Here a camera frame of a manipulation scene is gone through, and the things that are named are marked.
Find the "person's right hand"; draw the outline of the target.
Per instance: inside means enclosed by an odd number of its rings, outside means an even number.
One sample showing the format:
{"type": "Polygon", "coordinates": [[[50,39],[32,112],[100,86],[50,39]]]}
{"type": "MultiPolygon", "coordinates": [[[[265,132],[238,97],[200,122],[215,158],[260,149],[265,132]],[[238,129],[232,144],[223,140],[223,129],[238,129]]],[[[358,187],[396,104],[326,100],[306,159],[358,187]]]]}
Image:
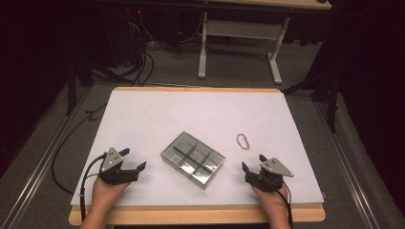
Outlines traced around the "person's right hand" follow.
{"type": "Polygon", "coordinates": [[[259,198],[261,206],[269,219],[287,219],[288,210],[286,199],[288,198],[288,190],[286,185],[283,185],[277,192],[264,192],[252,186],[253,192],[259,198]]]}

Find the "clear plastic compartment box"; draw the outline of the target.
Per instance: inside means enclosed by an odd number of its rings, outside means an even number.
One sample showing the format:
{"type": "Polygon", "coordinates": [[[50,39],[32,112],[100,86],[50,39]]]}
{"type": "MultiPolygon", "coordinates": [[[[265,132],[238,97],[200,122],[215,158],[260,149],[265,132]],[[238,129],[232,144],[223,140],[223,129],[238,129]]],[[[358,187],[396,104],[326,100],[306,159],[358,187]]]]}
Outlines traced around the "clear plastic compartment box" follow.
{"type": "Polygon", "coordinates": [[[187,132],[179,134],[161,158],[205,190],[224,165],[225,157],[187,132]]]}

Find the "desk with white metal frame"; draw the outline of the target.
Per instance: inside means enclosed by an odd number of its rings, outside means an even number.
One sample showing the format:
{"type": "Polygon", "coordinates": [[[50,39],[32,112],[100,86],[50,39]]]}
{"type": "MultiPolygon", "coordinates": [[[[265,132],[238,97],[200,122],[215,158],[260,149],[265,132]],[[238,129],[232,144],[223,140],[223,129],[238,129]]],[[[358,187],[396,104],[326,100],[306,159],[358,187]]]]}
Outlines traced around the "desk with white metal frame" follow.
{"type": "MultiPolygon", "coordinates": [[[[204,0],[204,3],[233,3],[242,6],[271,7],[276,10],[330,10],[329,0],[204,0]]],[[[233,38],[250,38],[273,40],[275,45],[267,54],[267,61],[271,70],[271,76],[276,85],[283,80],[279,73],[276,58],[281,48],[282,41],[287,32],[289,16],[284,16],[277,23],[255,23],[246,20],[209,19],[208,13],[202,13],[202,46],[198,78],[206,77],[207,62],[207,37],[221,36],[233,38]]]]}

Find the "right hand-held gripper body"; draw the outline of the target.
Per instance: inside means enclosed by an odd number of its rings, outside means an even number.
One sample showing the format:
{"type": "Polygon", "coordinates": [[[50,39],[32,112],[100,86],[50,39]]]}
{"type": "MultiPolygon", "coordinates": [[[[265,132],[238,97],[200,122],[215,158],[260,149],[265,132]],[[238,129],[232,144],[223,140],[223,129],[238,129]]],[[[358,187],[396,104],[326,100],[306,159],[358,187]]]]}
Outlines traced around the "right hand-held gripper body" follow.
{"type": "Polygon", "coordinates": [[[277,158],[260,163],[258,174],[245,174],[245,181],[264,192],[275,192],[282,188],[284,177],[294,177],[294,174],[277,158]]]}

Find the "metal floor rail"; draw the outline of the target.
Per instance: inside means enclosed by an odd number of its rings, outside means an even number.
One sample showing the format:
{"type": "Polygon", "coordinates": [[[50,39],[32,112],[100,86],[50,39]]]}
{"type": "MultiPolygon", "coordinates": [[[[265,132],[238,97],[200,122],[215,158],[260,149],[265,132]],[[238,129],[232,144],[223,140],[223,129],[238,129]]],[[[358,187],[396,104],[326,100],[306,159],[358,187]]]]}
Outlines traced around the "metal floor rail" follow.
{"type": "Polygon", "coordinates": [[[67,113],[69,90],[64,88],[51,108],[40,117],[21,152],[0,178],[0,229],[17,227],[90,90],[89,87],[79,89],[75,93],[73,109],[67,113]]]}
{"type": "Polygon", "coordinates": [[[315,102],[314,107],[319,114],[323,125],[326,127],[329,138],[332,142],[334,151],[337,157],[337,163],[343,173],[343,177],[348,185],[349,191],[351,193],[354,204],[357,211],[362,218],[363,224],[366,229],[380,229],[380,226],[375,218],[373,210],[370,203],[368,202],[367,196],[361,187],[354,170],[352,169],[345,151],[341,145],[341,142],[336,133],[334,133],[327,120],[327,113],[321,102],[315,102]]]}

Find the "black metal stand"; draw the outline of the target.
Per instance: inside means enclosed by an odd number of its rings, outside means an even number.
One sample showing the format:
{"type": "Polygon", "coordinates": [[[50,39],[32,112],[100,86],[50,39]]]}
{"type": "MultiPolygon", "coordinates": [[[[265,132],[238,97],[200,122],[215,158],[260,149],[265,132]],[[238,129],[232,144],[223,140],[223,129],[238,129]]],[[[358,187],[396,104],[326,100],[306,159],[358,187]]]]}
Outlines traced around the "black metal stand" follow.
{"type": "Polygon", "coordinates": [[[67,67],[68,109],[70,115],[76,105],[76,80],[84,87],[92,87],[94,80],[91,74],[90,62],[86,58],[73,58],[67,67]]]}
{"type": "Polygon", "coordinates": [[[297,83],[282,90],[283,94],[293,94],[300,90],[313,89],[311,99],[313,101],[328,102],[327,123],[330,129],[335,132],[335,117],[337,109],[337,94],[339,88],[339,77],[332,73],[320,73],[309,79],[297,83]]]}

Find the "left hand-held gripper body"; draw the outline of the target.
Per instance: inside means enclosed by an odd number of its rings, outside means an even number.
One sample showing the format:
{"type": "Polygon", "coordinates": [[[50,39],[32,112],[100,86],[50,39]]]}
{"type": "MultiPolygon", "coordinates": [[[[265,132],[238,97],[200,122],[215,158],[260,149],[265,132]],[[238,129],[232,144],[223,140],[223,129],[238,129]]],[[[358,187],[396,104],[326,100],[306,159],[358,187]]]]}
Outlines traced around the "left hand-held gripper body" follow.
{"type": "Polygon", "coordinates": [[[107,184],[118,185],[137,181],[139,174],[135,170],[123,170],[121,168],[124,156],[121,156],[115,148],[110,148],[106,153],[98,176],[107,184]]]}

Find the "dark computer tower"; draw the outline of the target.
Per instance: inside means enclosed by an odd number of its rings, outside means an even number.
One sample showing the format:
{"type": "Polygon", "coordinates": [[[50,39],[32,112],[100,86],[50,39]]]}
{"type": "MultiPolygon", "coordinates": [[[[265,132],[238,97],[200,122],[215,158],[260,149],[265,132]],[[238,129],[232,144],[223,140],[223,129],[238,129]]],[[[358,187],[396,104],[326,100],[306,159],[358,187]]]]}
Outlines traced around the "dark computer tower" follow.
{"type": "Polygon", "coordinates": [[[115,63],[138,64],[145,51],[146,32],[137,22],[136,13],[122,6],[103,7],[102,13],[115,63]]]}

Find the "person's left hand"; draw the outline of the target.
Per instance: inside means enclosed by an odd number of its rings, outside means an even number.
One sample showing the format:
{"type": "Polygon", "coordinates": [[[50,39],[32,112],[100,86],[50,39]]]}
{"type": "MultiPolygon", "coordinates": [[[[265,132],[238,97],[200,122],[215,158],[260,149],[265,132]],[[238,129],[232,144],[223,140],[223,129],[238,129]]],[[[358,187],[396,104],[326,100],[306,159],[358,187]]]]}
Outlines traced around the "person's left hand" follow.
{"type": "Polygon", "coordinates": [[[105,217],[129,185],[130,183],[107,184],[98,177],[94,182],[88,216],[105,217]]]}

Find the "pink rubber band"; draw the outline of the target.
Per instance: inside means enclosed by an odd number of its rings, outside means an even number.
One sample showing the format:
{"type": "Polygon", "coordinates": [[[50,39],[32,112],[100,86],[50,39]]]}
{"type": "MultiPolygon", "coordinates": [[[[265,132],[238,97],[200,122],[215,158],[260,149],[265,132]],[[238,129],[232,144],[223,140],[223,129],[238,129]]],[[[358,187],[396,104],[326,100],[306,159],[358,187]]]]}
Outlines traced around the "pink rubber band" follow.
{"type": "Polygon", "coordinates": [[[237,134],[236,136],[236,141],[237,144],[243,149],[243,150],[249,150],[250,149],[250,144],[248,142],[247,137],[244,134],[237,134]]]}

